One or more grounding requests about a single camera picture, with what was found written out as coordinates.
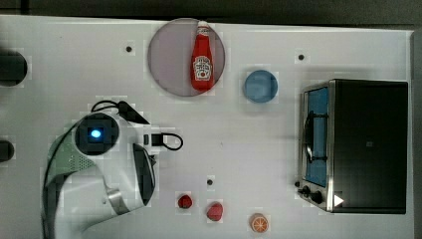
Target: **oven knob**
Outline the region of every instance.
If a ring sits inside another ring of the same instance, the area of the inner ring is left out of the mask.
[[[316,204],[322,203],[322,194],[320,191],[316,191],[310,194],[311,200],[314,201]]]
[[[308,197],[311,193],[311,190],[307,186],[304,186],[302,189],[298,190],[298,193],[301,193],[304,197]]]

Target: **red ball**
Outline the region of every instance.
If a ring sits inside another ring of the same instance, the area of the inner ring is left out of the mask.
[[[210,209],[208,209],[207,217],[212,221],[220,221],[223,216],[223,205],[221,203],[214,203]]]
[[[182,197],[179,198],[179,200],[177,201],[177,204],[179,205],[180,208],[187,209],[192,206],[192,199],[188,195],[183,195]]]

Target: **blue light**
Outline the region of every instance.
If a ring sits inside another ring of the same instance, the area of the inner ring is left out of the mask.
[[[102,135],[102,133],[99,130],[94,129],[94,130],[91,131],[91,136],[92,137],[98,138],[101,135]]]

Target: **oven door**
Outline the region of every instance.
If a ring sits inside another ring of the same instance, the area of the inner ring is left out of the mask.
[[[307,89],[303,98],[301,198],[331,211],[328,84]]]

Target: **oven window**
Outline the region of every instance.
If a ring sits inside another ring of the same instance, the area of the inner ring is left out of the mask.
[[[326,133],[328,88],[308,92],[305,154],[305,180],[326,187]]]

